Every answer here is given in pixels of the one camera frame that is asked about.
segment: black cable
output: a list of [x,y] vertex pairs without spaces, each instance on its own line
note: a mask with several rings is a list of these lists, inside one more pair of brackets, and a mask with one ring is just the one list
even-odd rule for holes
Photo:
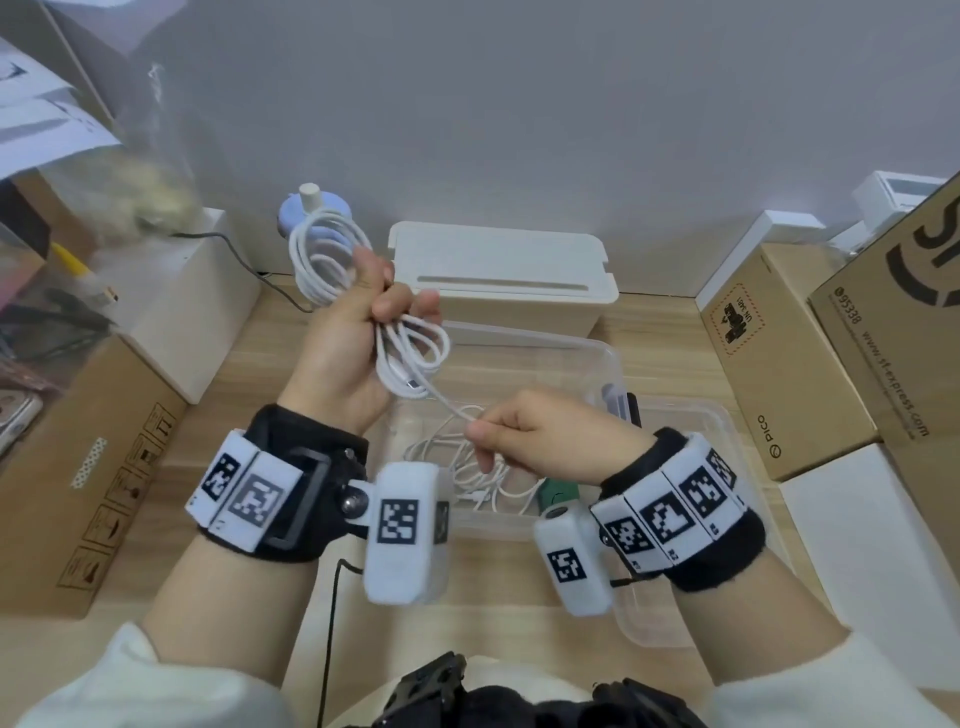
[[324,711],[326,710],[326,678],[330,674],[330,656],[333,654],[333,616],[337,611],[337,586],[340,584],[340,569],[347,567],[355,574],[362,574],[363,570],[355,567],[347,559],[337,562],[337,570],[333,572],[333,593],[330,595],[330,626],[326,630],[326,657],[324,658],[324,684],[320,690],[320,711],[317,714],[317,728],[324,726]]
[[237,262],[240,263],[240,265],[242,265],[250,275],[259,279],[262,283],[264,283],[268,287],[273,288],[283,298],[285,298],[287,301],[289,301],[294,306],[296,306],[298,311],[302,311],[303,313],[313,313],[312,308],[304,308],[299,303],[297,303],[297,300],[293,296],[291,296],[289,293],[284,291],[275,283],[271,283],[270,281],[268,281],[266,276],[261,276],[259,273],[254,271],[253,268],[247,265],[247,262],[242,257],[240,257],[239,253],[237,253],[237,249],[233,247],[233,243],[230,242],[230,239],[226,235],[224,235],[222,232],[174,232],[170,235],[170,237],[182,237],[187,240],[200,240],[205,237],[219,237],[221,240],[227,243],[227,247],[230,248],[230,252],[233,253],[233,257],[237,259]]

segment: white cable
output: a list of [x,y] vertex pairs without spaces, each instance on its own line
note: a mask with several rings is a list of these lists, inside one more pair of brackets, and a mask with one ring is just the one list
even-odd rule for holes
[[[290,261],[298,289],[314,305],[329,306],[353,283],[348,271],[351,251],[334,240],[311,238],[310,229],[318,224],[339,232],[354,246],[372,246],[359,225],[330,207],[310,212],[290,231]],[[430,384],[448,356],[450,337],[436,324],[403,314],[399,321],[376,326],[376,373],[383,386],[407,400],[432,395],[455,416],[473,420]]]
[[[336,301],[353,283],[348,269],[352,250],[335,240],[311,238],[310,231],[316,225],[339,232],[353,246],[372,246],[359,225],[330,207],[321,207],[308,213],[290,231],[288,246],[297,287],[312,304],[326,307]],[[427,453],[435,445],[456,447],[448,467],[460,496],[476,501],[473,510],[479,510],[484,502],[489,500],[491,509],[496,513],[497,495],[507,498],[526,497],[527,500],[520,509],[522,515],[536,497],[542,479],[522,493],[510,493],[503,489],[503,481],[509,474],[510,467],[500,455],[494,457],[493,469],[489,473],[482,473],[474,457],[473,444],[466,440],[462,433],[440,434],[454,418],[471,422],[476,418],[470,411],[483,410],[479,404],[457,407],[430,383],[430,377],[440,369],[448,356],[450,337],[443,327],[436,324],[403,314],[399,321],[376,326],[375,369],[383,386],[407,400],[422,400],[433,396],[451,412],[431,437],[419,440],[407,448],[403,452],[403,459],[426,460]]]

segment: person's left hand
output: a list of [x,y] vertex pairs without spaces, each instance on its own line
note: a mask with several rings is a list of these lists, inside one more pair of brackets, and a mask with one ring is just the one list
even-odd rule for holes
[[440,294],[425,290],[414,296],[405,283],[393,283],[393,263],[367,248],[353,249],[353,263],[357,273],[350,289],[330,308],[311,314],[300,360],[277,404],[362,435],[392,397],[373,368],[374,322],[410,313],[438,324]]

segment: white phone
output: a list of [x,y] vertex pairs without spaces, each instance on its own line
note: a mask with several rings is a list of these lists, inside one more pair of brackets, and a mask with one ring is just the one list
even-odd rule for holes
[[16,441],[43,409],[43,400],[36,392],[0,389],[0,454]]

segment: forearm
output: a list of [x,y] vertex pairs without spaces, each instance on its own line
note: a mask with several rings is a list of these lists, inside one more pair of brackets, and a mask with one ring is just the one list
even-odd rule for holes
[[161,662],[283,680],[317,562],[278,564],[197,536],[141,624]]
[[674,594],[717,685],[808,663],[848,635],[769,549],[716,589]]

